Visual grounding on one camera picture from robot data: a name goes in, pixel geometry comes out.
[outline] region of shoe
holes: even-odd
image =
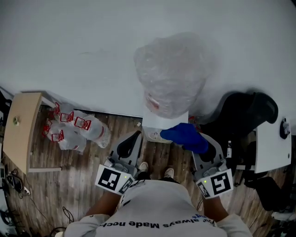
[[[139,166],[139,170],[141,172],[148,172],[148,169],[149,169],[149,165],[147,162],[142,162]]]
[[[174,174],[175,174],[175,171],[173,168],[168,168],[166,171],[165,171],[165,176],[164,178],[174,178]]]

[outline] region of plastic bag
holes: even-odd
[[[86,147],[86,139],[83,136],[54,120],[47,120],[42,135],[52,142],[57,142],[61,150],[77,150],[83,152]]]
[[[88,115],[80,110],[74,110],[69,104],[55,103],[52,110],[52,119],[55,118],[58,123],[65,125],[71,131],[77,132],[88,140],[105,148],[110,142],[110,131],[108,126],[102,123],[93,115]]]
[[[105,148],[110,142],[110,131],[106,124],[102,123],[93,115],[76,120],[75,126],[80,128],[79,133],[86,139],[98,144],[99,147]]]
[[[204,44],[190,32],[155,39],[135,51],[134,61],[146,106],[169,119],[188,111],[210,70]]]

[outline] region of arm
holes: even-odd
[[[96,214],[106,214],[112,216],[115,209],[119,203],[121,196],[111,192],[104,192],[103,196],[97,201],[97,203],[92,206],[86,216],[96,215]]]
[[[203,199],[203,208],[205,216],[213,219],[219,228],[225,230],[228,237],[252,237],[249,228],[239,216],[227,213],[220,197]]]
[[[227,211],[222,206],[220,197],[205,199],[203,197],[204,215],[215,222],[221,221],[228,216]]]
[[[68,225],[64,236],[94,237],[99,225],[107,221],[115,212],[120,197],[120,195],[115,193],[104,192],[97,203],[88,210],[84,218]]]

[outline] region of small bottle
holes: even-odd
[[[231,158],[231,156],[232,156],[232,145],[231,145],[231,141],[228,141],[227,156],[226,156],[226,158]]]

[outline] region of white table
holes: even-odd
[[[291,164],[291,134],[286,139],[279,135],[280,124],[286,118],[280,111],[274,124],[264,122],[256,128],[256,163],[250,170],[261,173]],[[237,169],[245,169],[244,165],[238,165]]]
[[[9,0],[0,15],[0,86],[11,94],[44,90],[77,109],[142,117],[135,50],[195,32],[216,67],[190,114],[211,114],[229,91],[257,88],[285,107],[296,134],[291,0],[89,0],[83,7]]]

